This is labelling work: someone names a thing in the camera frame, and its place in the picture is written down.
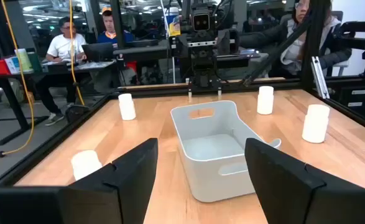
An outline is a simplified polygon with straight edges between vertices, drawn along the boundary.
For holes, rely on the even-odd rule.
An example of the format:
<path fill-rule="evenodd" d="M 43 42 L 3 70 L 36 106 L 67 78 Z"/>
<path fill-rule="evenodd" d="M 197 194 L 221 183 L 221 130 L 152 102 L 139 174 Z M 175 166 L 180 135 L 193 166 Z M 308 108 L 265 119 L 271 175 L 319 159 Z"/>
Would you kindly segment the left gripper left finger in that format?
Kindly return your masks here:
<path fill-rule="evenodd" d="M 143 223 L 157 158 L 149 138 L 68 186 L 0 187 L 0 224 Z"/>

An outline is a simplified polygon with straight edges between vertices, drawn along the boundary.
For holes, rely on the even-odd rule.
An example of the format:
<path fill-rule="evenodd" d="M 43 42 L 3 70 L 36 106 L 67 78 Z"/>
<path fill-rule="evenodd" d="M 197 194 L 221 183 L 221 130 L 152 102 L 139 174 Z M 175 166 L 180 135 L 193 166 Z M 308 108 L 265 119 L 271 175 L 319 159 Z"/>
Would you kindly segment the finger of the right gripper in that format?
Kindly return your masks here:
<path fill-rule="evenodd" d="M 170 46 L 171 56 L 177 58 L 188 57 L 187 34 L 181 34 L 169 37 L 169 46 Z"/>
<path fill-rule="evenodd" d="M 232 55 L 239 52 L 239 32 L 236 29 L 218 31 L 216 46 L 219 55 Z"/>

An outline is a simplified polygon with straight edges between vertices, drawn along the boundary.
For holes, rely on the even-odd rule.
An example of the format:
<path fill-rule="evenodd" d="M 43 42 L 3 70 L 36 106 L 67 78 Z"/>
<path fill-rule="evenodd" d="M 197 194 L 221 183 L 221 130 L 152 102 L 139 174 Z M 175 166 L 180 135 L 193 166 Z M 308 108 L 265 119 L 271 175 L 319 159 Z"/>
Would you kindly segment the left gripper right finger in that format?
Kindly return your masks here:
<path fill-rule="evenodd" d="M 254 138 L 245 159 L 268 223 L 365 223 L 365 188 Z"/>

